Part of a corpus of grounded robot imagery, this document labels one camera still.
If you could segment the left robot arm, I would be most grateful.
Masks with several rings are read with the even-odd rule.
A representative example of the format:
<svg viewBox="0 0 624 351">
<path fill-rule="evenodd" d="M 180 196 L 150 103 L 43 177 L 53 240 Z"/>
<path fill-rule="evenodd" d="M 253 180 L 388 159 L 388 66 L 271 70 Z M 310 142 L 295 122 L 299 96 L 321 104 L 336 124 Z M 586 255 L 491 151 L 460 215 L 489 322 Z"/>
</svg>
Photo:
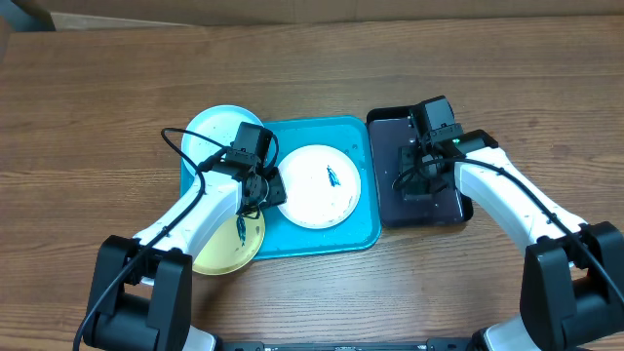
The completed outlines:
<svg viewBox="0 0 624 351">
<path fill-rule="evenodd" d="M 214 350 L 191 325 L 192 264 L 229 218 L 286 201 L 278 169 L 263 154 L 222 148 L 196 165 L 194 183 L 155 223 L 100 246 L 87 305 L 72 347 Z"/>
</svg>

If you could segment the white plate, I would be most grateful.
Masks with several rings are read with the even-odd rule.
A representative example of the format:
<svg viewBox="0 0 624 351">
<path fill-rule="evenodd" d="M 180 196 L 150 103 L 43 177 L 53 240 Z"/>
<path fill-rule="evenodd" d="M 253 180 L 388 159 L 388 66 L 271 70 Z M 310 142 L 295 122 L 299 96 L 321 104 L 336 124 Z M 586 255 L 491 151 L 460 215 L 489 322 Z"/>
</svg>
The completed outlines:
<svg viewBox="0 0 624 351">
<path fill-rule="evenodd" d="M 287 195 L 279 210 L 298 226 L 326 229 L 338 225 L 355 211 L 360 200 L 359 171 L 334 147 L 299 147 L 280 162 L 279 172 Z"/>
</svg>

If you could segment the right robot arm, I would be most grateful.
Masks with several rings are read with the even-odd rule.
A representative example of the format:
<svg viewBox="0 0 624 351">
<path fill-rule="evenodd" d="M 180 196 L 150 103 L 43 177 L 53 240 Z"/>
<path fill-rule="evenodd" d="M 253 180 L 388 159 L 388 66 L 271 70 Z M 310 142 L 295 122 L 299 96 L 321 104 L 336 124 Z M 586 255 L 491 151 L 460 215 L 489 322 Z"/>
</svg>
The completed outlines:
<svg viewBox="0 0 624 351">
<path fill-rule="evenodd" d="M 524 254 L 520 313 L 478 331 L 474 350 L 576 350 L 623 330 L 623 235 L 560 207 L 485 131 L 430 133 L 392 186 L 421 179 L 475 201 Z"/>
</svg>

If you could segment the green scrubbing sponge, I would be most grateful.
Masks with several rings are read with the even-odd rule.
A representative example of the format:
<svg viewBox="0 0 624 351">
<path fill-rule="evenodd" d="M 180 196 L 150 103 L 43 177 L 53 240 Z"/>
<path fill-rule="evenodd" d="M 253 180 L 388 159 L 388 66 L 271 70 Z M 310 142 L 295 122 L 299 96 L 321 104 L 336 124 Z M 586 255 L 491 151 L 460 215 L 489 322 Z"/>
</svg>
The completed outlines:
<svg viewBox="0 0 624 351">
<path fill-rule="evenodd" d="M 413 179 L 405 185 L 402 193 L 406 202 L 430 200 L 430 181 Z"/>
</svg>

